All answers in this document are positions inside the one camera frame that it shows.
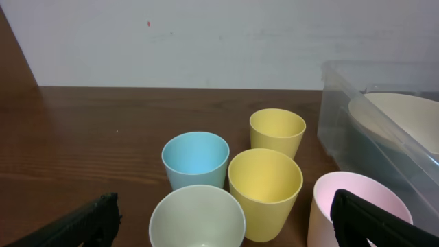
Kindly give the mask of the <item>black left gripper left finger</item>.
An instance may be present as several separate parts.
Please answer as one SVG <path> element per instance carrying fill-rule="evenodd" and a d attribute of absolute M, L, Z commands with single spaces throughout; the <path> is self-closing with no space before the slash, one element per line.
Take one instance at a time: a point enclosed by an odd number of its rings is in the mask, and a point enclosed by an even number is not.
<path fill-rule="evenodd" d="M 111 246 L 121 224 L 118 194 L 107 193 L 7 247 Z"/>

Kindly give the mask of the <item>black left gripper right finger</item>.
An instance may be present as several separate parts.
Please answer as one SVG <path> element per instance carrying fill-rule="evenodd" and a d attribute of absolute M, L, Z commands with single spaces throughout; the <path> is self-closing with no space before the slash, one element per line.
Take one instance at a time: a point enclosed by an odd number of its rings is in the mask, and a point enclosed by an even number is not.
<path fill-rule="evenodd" d="M 438 237 L 345 190 L 335 192 L 330 212 L 340 247 L 438 247 Z"/>

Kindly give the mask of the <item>cream large bowl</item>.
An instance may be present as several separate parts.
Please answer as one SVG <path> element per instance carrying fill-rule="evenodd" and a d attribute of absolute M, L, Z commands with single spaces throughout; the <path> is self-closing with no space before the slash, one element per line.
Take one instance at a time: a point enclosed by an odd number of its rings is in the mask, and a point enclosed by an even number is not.
<path fill-rule="evenodd" d="M 364 97 L 431 154 L 438 154 L 437 101 L 399 93 L 367 93 Z M 360 99 L 352 99 L 348 109 L 351 119 L 374 141 L 393 150 L 399 149 L 390 135 L 381 129 L 385 124 L 374 120 Z"/>

